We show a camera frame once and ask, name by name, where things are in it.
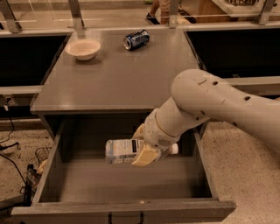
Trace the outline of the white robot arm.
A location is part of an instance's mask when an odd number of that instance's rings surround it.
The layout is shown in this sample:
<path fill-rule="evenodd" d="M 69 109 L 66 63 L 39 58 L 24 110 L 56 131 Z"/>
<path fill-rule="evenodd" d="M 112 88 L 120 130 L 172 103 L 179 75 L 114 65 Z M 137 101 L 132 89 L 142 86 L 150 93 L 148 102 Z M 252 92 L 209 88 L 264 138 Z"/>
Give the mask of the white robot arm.
<path fill-rule="evenodd" d="M 175 77 L 171 97 L 136 130 L 134 138 L 144 140 L 144 144 L 132 164 L 151 164 L 183 133 L 209 119 L 230 123 L 271 148 L 280 149 L 279 101 L 245 93 L 218 76 L 189 69 Z"/>

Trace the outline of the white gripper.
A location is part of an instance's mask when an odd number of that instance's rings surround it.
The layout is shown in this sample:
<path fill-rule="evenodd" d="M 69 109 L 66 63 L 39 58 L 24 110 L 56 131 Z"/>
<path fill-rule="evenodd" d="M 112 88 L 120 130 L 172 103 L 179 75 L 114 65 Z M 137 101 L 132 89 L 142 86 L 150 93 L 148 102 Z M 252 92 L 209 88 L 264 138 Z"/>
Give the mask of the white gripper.
<path fill-rule="evenodd" d="M 144 167 L 152 163 L 160 154 L 160 150 L 167 150 L 178 140 L 178 136 L 166 134 L 157 121 L 157 109 L 154 109 L 145 119 L 133 135 L 133 139 L 144 139 L 139 155 L 132 162 L 134 166 Z"/>

